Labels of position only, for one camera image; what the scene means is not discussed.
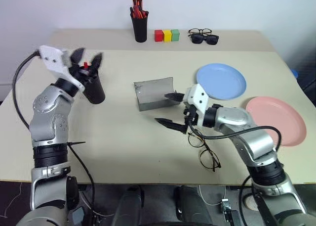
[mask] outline white wall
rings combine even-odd
[[[131,0],[0,0],[0,100],[23,58],[57,28],[130,28]],[[144,0],[148,26],[260,30],[295,68],[316,47],[315,0]]]

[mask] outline white cable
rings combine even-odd
[[[210,204],[210,203],[207,203],[205,200],[204,200],[204,197],[202,195],[202,192],[201,192],[201,185],[198,185],[198,190],[199,190],[199,195],[201,196],[203,202],[206,204],[206,205],[210,205],[210,206],[215,206],[215,205],[220,205],[222,203],[222,201],[216,203],[216,204]],[[224,186],[224,195],[223,195],[223,199],[225,199],[226,197],[226,187]]]
[[[22,182],[21,182],[21,184],[20,184],[20,192],[19,192],[19,194],[13,197],[13,199],[11,200],[11,202],[9,203],[9,205],[6,207],[6,209],[5,209],[5,211],[4,211],[4,215],[0,215],[0,217],[5,218],[5,219],[8,218],[8,217],[6,216],[6,211],[10,208],[10,206],[11,206],[11,204],[14,202],[14,200],[15,200],[16,198],[18,198],[18,197],[21,195],[21,193],[22,193],[21,187],[22,187]]]
[[[91,210],[91,207],[90,207],[89,204],[85,201],[85,199],[84,199],[84,197],[82,196],[81,192],[79,192],[79,195],[80,195],[81,200],[84,202],[84,204]],[[95,211],[93,211],[93,213],[95,213],[96,215],[102,216],[102,217],[111,217],[111,216],[114,215],[114,214],[111,214],[111,215],[102,215],[102,214],[100,214],[100,213],[98,213],[98,212],[95,212]]]

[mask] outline table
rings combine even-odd
[[[174,88],[184,92],[194,84],[195,71],[213,62],[226,63],[240,70],[247,80],[247,90],[234,100],[210,99],[209,105],[244,107],[251,98],[267,95],[289,103],[301,114],[307,126],[306,139],[295,147],[281,147],[279,159],[294,183],[316,182],[313,154],[316,109],[291,71],[258,32],[218,31],[215,34],[219,34],[222,41],[218,47],[191,44],[183,31],[181,42],[170,44],[155,44],[151,39],[137,44],[130,31],[62,30],[52,36],[49,42],[52,45],[89,48],[85,60],[98,52],[104,53],[99,73],[106,100],[100,105],[92,105],[82,94],[77,94],[69,117],[69,141],[86,141],[74,148],[96,183],[242,183],[248,172],[230,140],[208,142],[222,163],[222,168],[214,173],[199,163],[199,150],[188,144],[186,135],[167,129],[154,120],[162,117],[182,123],[184,105],[138,111],[133,82],[173,77]],[[239,45],[231,41],[242,36],[250,39]],[[251,36],[256,38],[257,45]],[[34,59],[20,78],[17,98],[28,122],[33,116],[33,100],[54,81],[39,59]],[[31,137],[15,113],[11,93],[0,106],[0,119],[0,180],[30,181],[33,167]],[[204,132],[218,134],[210,129]],[[78,178],[78,182],[89,182],[70,151],[69,159],[71,174]]]

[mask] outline yellow block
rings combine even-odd
[[[172,38],[172,33],[170,30],[163,30],[163,41],[170,42]]]

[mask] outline blue plate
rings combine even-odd
[[[243,75],[227,64],[207,64],[197,72],[197,83],[214,99],[230,100],[241,96],[247,87]]]

